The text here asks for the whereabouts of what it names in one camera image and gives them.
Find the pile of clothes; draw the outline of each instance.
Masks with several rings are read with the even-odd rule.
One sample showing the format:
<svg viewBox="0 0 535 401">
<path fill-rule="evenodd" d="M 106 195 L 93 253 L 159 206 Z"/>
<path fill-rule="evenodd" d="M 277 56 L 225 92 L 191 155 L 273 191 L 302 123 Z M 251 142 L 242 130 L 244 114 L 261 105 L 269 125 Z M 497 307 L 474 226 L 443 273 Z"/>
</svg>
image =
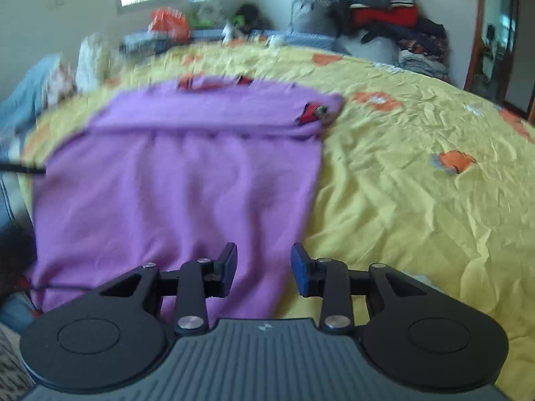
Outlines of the pile of clothes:
<svg viewBox="0 0 535 401">
<path fill-rule="evenodd" d="M 443 25 L 420 16 L 416 0 L 328 0 L 348 7 L 347 31 L 366 30 L 362 44 L 377 37 L 392 39 L 400 49 L 398 66 L 451 83 L 448 38 Z"/>
</svg>

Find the metal screw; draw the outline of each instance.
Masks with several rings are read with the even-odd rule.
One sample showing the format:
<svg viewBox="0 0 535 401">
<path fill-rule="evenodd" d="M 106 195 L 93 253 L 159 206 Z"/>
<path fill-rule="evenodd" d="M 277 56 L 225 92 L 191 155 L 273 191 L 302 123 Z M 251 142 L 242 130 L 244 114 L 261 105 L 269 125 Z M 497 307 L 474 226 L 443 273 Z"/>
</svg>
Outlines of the metal screw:
<svg viewBox="0 0 535 401">
<path fill-rule="evenodd" d="M 343 329 L 351 324 L 351 320 L 343 315 L 331 315 L 325 318 L 325 325 L 330 329 Z"/>
<path fill-rule="evenodd" d="M 200 316 L 187 315 L 178 320 L 178 327 L 185 330 L 194 330 L 202 327 L 204 320 Z"/>
</svg>

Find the purple garment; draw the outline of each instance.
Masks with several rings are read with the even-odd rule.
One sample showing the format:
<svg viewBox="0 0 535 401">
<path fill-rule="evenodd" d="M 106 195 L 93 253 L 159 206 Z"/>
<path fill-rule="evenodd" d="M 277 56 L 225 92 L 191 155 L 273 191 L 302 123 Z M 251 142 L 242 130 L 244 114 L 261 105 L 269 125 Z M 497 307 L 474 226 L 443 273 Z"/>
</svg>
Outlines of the purple garment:
<svg viewBox="0 0 535 401">
<path fill-rule="evenodd" d="M 336 113 L 343 99 L 295 84 L 224 83 L 121 93 L 54 153 L 34 185 L 33 285 L 95 287 L 149 261 L 175 270 L 235 242 L 233 288 L 207 301 L 210 321 L 272 314 L 320 167 L 321 123 L 295 119 L 306 103 Z M 48 311 L 76 296 L 47 290 L 33 300 Z M 173 306 L 164 301 L 165 319 Z"/>
</svg>

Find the red plastic bag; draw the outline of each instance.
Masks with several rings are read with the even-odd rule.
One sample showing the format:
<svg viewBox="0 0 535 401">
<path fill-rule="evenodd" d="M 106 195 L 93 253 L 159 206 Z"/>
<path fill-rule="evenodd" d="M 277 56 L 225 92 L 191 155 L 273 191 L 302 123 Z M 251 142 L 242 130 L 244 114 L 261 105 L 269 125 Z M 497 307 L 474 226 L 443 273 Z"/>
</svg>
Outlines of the red plastic bag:
<svg viewBox="0 0 535 401">
<path fill-rule="evenodd" d="M 149 31 L 164 31 L 174 40 L 189 39 L 189 24 L 182 12 L 168 8 L 160 8 L 151 14 L 152 22 Z"/>
</svg>

